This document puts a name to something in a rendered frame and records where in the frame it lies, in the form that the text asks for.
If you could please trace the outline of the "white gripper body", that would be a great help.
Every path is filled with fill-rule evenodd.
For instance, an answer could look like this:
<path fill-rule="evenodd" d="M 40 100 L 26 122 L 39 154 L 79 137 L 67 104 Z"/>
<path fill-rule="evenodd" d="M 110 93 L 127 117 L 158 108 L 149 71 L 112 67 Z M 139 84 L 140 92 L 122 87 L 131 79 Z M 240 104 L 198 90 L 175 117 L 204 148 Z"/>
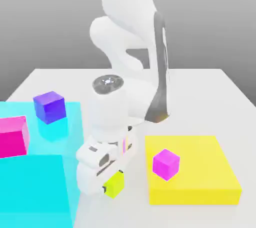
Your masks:
<path fill-rule="evenodd" d="M 106 183 L 117 173 L 123 174 L 123 170 L 118 168 L 115 160 L 100 169 L 91 168 L 80 161 L 76 169 L 77 186 L 86 195 L 106 193 Z"/>

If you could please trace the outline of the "small lime cube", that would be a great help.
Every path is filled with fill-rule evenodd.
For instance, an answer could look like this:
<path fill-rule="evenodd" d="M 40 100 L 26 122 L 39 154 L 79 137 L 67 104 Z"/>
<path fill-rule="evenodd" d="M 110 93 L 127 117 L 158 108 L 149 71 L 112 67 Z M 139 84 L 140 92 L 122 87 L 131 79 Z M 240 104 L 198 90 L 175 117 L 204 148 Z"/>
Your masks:
<path fill-rule="evenodd" d="M 110 198 L 115 198 L 125 187 L 124 173 L 118 171 L 103 186 L 105 194 Z"/>

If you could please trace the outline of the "small magenta cube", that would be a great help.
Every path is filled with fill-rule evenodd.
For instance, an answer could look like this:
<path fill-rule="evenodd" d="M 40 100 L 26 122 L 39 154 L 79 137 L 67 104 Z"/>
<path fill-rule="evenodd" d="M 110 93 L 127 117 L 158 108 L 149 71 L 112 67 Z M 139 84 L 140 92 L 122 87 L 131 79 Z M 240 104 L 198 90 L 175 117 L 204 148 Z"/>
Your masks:
<path fill-rule="evenodd" d="M 165 181 L 174 177 L 180 169 L 180 157 L 167 149 L 163 149 L 152 160 L 152 171 Z"/>

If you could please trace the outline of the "small blue cube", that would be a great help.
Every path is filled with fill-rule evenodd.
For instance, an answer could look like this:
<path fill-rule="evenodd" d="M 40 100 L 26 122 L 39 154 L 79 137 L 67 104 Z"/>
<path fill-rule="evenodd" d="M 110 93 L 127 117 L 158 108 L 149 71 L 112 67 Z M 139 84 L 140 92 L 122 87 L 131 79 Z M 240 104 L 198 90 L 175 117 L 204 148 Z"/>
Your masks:
<path fill-rule="evenodd" d="M 35 114 L 45 124 L 51 124 L 65 118 L 65 99 L 55 91 L 33 97 Z"/>

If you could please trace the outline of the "small pink cube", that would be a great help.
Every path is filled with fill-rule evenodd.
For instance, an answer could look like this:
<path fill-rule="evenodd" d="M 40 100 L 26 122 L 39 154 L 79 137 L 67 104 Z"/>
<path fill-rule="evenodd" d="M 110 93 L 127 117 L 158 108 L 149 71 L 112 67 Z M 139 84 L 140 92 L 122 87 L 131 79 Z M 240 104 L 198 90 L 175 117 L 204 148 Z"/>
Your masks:
<path fill-rule="evenodd" d="M 29 143 L 25 116 L 0 118 L 0 158 L 26 155 Z"/>

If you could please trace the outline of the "large yellow box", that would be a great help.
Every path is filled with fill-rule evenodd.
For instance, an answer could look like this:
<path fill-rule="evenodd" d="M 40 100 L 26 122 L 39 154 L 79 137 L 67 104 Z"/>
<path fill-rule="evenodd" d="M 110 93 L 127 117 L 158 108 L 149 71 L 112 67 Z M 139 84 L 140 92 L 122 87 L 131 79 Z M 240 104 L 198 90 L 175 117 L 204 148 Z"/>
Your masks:
<path fill-rule="evenodd" d="M 153 173 L 153 157 L 167 149 L 180 157 L 169 181 Z M 237 205 L 242 187 L 214 136 L 146 136 L 151 205 Z"/>

